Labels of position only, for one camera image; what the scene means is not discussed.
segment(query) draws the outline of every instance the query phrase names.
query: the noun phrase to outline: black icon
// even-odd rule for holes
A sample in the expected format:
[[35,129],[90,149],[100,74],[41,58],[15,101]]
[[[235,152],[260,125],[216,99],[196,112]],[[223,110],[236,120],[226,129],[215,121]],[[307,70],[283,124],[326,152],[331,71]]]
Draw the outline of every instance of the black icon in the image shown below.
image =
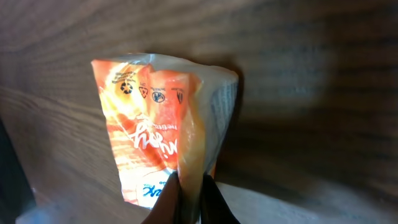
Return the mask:
[[180,104],[181,104],[182,100],[183,100],[183,94],[181,91],[178,91],[178,90],[177,90],[177,99],[178,99],[178,102],[180,102]]
[[130,94],[132,92],[132,85],[130,83],[122,83],[120,90],[123,91],[124,94]]
[[156,103],[161,103],[161,102],[164,101],[165,97],[164,97],[163,93],[158,92],[158,91],[155,91],[155,92],[153,92],[153,94],[152,94],[152,99],[154,99],[154,101],[155,101]]
[[147,97],[147,94],[148,94],[148,89],[147,89],[147,88],[141,87],[141,86],[140,86],[138,89],[139,89],[139,91],[141,92],[141,96],[142,96],[143,98]]

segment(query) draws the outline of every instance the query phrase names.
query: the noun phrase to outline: dark object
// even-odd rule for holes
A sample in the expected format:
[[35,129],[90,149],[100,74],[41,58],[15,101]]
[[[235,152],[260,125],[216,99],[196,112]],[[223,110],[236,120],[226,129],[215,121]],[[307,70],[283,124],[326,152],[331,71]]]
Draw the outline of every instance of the dark object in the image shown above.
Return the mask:
[[[210,175],[203,176],[200,210],[202,224],[239,224]],[[182,191],[178,175],[174,172],[142,224],[187,224],[182,222],[181,217]]]
[[15,223],[20,214],[34,206],[25,173],[0,122],[0,223]]

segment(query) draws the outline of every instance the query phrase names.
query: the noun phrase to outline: wooden table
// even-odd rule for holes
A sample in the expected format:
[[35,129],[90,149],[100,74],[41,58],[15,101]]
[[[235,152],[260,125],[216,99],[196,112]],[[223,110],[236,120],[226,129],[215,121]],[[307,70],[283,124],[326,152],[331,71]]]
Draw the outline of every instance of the wooden table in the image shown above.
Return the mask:
[[241,74],[216,179],[242,223],[398,223],[398,4],[0,0],[0,117],[39,207],[140,223],[90,61],[155,52]]

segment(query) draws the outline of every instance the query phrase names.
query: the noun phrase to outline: food package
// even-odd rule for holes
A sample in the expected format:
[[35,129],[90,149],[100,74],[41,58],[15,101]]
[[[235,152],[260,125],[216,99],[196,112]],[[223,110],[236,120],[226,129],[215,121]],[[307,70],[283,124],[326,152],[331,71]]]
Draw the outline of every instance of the food package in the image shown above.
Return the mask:
[[237,74],[159,54],[91,64],[125,201],[152,208],[177,170],[185,200],[197,203],[231,118]]

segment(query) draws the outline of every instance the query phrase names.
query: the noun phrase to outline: recycling symbol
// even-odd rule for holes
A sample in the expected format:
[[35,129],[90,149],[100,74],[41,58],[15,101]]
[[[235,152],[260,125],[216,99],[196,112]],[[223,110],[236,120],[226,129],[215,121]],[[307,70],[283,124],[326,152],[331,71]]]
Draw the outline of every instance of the recycling symbol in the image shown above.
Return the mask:
[[122,83],[120,90],[123,91],[124,94],[130,94],[132,92],[132,85],[130,83]]

